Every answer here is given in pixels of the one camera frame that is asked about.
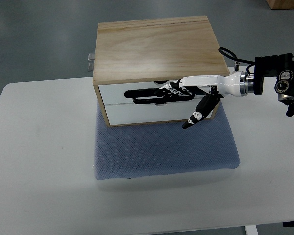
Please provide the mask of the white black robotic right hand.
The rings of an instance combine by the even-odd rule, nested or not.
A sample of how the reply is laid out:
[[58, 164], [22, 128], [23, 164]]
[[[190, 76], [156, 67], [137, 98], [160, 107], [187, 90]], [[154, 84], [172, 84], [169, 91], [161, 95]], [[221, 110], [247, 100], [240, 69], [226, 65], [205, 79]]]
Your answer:
[[199, 95], [199, 92], [204, 92], [204, 97], [189, 119], [182, 125], [183, 129], [204, 120], [216, 107], [220, 99], [227, 95], [243, 97], [252, 93], [253, 78], [247, 72], [239, 71], [226, 77], [220, 75], [188, 76], [163, 85], [154, 94], [157, 97], [168, 99]]

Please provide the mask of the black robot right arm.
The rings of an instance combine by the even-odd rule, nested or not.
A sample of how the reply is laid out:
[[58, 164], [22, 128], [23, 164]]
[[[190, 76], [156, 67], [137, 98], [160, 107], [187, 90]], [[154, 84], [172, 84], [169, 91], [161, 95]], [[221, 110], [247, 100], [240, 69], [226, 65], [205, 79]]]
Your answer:
[[241, 89], [247, 93], [261, 95], [263, 93], [264, 79], [276, 79], [274, 90], [278, 101], [287, 105], [286, 116], [294, 115], [294, 55], [291, 53], [255, 58], [254, 73], [248, 73], [241, 79]]

